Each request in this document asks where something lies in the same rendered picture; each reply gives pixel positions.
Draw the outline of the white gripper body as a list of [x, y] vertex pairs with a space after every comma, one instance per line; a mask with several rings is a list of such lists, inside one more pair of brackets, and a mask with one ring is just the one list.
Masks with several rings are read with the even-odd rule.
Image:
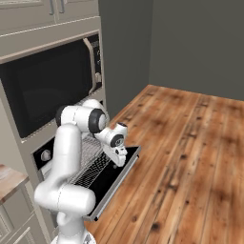
[[123, 152], [123, 153], [114, 153], [113, 154], [113, 158], [112, 161], [113, 163], [117, 166], [117, 167], [123, 167], [125, 165], [126, 162], [126, 156], [127, 156], [127, 152]]

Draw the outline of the black oven door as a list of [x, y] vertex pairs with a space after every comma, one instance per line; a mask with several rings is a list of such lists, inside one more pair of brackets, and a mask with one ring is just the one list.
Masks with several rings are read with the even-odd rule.
[[89, 186], [95, 193], [96, 202], [92, 212], [84, 217], [86, 221], [98, 220], [138, 159], [141, 147], [132, 146], [126, 150], [128, 153], [123, 167], [117, 167], [103, 152], [94, 162], [96, 166], [101, 165], [103, 170]]

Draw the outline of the black built-in microwave oven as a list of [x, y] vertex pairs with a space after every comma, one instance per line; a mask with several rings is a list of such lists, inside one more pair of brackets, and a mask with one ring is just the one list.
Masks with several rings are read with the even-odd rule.
[[[99, 35], [85, 38], [93, 47], [96, 91], [102, 87]], [[89, 95], [91, 63], [83, 39], [0, 65], [0, 81], [22, 138], [52, 121], [60, 107]]]

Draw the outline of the narrow beige cupboard door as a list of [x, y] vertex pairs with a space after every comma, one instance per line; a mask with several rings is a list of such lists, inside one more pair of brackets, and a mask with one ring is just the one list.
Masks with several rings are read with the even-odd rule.
[[57, 22], [69, 22], [99, 15], [98, 0], [64, 0], [65, 12], [60, 13], [60, 0], [57, 4]]

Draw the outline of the beige drawer front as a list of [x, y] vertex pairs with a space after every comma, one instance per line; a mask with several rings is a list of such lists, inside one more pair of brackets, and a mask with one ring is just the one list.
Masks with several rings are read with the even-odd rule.
[[0, 207], [0, 244], [37, 244], [38, 223], [26, 188], [17, 190]]

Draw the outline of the beige tall cabinet frame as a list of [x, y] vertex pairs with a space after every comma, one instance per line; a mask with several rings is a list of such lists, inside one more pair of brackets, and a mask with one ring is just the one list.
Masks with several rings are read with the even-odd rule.
[[[1, 35], [0, 64], [84, 38], [94, 32], [102, 32], [98, 16]], [[0, 83], [0, 207], [17, 190], [26, 188], [38, 223], [35, 231], [37, 244], [50, 244], [57, 230], [51, 214], [33, 201], [34, 189], [42, 180], [42, 175], [34, 165], [32, 153], [48, 142], [56, 129], [52, 120], [28, 137], [21, 138]]]

